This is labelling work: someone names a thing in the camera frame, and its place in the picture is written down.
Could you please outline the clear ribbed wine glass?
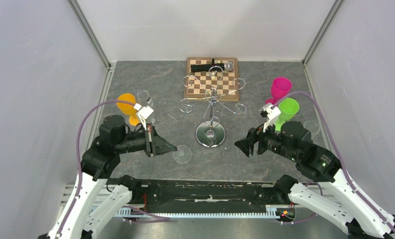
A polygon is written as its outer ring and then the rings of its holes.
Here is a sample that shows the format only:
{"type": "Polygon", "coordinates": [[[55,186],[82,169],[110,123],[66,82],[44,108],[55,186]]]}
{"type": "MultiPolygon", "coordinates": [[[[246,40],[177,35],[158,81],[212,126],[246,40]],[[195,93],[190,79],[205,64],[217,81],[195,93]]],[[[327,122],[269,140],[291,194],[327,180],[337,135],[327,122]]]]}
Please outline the clear ribbed wine glass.
{"type": "Polygon", "coordinates": [[[186,164],[192,157],[191,149],[186,145],[177,146],[177,150],[172,154],[173,159],[179,164],[186,164]]]}

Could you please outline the chrome wine glass rack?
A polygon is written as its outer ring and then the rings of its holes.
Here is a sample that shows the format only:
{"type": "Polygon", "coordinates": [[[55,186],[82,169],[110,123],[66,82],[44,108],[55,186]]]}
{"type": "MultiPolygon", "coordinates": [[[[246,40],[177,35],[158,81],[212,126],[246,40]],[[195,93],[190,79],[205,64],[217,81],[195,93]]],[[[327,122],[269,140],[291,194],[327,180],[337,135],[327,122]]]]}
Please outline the chrome wine glass rack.
{"type": "MultiPolygon", "coordinates": [[[[246,86],[246,80],[243,78],[239,79],[243,80],[245,84],[243,87],[240,87],[240,90],[242,90],[246,86]]],[[[210,97],[206,99],[195,100],[184,97],[179,102],[179,109],[183,113],[191,113],[193,111],[193,106],[188,101],[206,101],[208,103],[203,114],[203,121],[195,130],[197,143],[205,149],[215,149],[221,146],[226,140],[226,130],[215,115],[216,107],[222,107],[236,116],[243,115],[247,112],[247,107],[238,101],[221,101],[220,98],[217,95],[217,90],[212,88],[210,97]]]]}

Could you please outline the orange plastic wine glass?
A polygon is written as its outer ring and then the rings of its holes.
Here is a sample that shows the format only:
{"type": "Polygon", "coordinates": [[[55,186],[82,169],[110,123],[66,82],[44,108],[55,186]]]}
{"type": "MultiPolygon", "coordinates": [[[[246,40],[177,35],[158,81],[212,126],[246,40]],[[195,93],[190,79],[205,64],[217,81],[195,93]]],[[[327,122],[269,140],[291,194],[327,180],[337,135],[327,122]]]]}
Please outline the orange plastic wine glass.
{"type": "Polygon", "coordinates": [[[134,105],[136,104],[136,99],[133,94],[130,93],[124,93],[120,95],[117,100],[119,101],[125,101],[125,102],[130,102],[132,105],[126,104],[126,103],[119,103],[117,102],[117,107],[120,109],[120,111],[127,115],[129,117],[129,124],[132,126],[137,126],[140,121],[138,117],[136,116],[137,110],[134,108],[134,105]]]}

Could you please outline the green plastic wine glass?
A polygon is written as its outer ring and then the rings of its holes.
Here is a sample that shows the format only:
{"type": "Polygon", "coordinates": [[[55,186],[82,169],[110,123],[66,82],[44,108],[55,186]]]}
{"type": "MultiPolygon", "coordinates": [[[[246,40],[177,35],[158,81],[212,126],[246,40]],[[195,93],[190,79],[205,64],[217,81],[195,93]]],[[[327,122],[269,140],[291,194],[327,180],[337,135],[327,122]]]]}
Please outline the green plastic wine glass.
{"type": "Polygon", "coordinates": [[[298,113],[300,105],[295,99],[286,98],[278,105],[278,108],[281,111],[281,114],[274,124],[275,131],[281,131],[282,125],[285,122],[290,121],[298,113]]]}

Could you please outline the pink plastic wine glass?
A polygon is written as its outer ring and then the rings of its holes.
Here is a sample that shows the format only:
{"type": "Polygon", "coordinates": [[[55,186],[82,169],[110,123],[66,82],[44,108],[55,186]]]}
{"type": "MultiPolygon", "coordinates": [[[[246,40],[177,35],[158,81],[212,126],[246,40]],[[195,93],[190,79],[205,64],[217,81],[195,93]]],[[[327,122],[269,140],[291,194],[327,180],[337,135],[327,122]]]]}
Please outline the pink plastic wine glass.
{"type": "Polygon", "coordinates": [[[270,93],[271,98],[266,100],[265,104],[275,104],[281,98],[286,96],[292,88],[292,82],[285,77],[278,77],[273,80],[270,93]]]}

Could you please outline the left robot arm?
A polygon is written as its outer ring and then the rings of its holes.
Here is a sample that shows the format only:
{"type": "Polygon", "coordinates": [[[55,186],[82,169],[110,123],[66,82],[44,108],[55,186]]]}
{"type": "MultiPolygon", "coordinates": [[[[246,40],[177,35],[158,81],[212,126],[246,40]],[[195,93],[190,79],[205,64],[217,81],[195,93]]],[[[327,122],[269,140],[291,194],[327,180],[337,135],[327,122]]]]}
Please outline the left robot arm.
{"type": "Polygon", "coordinates": [[[96,239],[119,209],[129,202],[139,202],[142,198],[141,183],[126,175],[92,210],[95,199],[120,163],[120,155],[138,151],[153,157],[176,152],[177,147],[159,136],[151,124],[131,132],[123,116],[106,117],[99,127],[99,135],[82,156],[77,185],[68,204],[51,231],[39,238],[96,239]]]}

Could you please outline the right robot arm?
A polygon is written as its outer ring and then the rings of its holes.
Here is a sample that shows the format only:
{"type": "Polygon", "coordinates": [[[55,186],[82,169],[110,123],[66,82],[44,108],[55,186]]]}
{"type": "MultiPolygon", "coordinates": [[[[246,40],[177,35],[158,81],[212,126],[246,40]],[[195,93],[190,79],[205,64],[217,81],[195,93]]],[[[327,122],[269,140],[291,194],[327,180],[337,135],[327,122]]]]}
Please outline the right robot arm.
{"type": "Polygon", "coordinates": [[[314,144],[311,133],[302,123],[289,121],[279,133],[274,126],[266,131],[251,128],[245,138],[235,142],[247,157],[269,150],[296,164],[296,169],[338,200],[332,202],[308,189],[289,175],[274,186],[274,198],[280,203],[300,204],[325,218],[350,239],[389,239],[395,234],[395,215],[374,203],[353,180],[347,180],[339,159],[328,149],[314,144]]]}

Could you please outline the wooden chess board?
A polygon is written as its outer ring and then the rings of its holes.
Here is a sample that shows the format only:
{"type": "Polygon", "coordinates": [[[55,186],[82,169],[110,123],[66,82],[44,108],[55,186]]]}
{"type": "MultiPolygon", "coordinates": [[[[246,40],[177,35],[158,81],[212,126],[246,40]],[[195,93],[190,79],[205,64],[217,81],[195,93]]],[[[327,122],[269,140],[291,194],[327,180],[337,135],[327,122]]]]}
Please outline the wooden chess board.
{"type": "Polygon", "coordinates": [[[186,78],[184,79],[184,97],[195,100],[210,97],[212,88],[217,90],[221,101],[237,102],[240,99],[240,87],[244,81],[239,79],[238,60],[232,57],[214,58],[215,63],[233,62],[232,71],[212,71],[216,78],[212,79],[212,72],[191,72],[190,65],[211,64],[211,57],[188,57],[186,63],[186,78]]]}

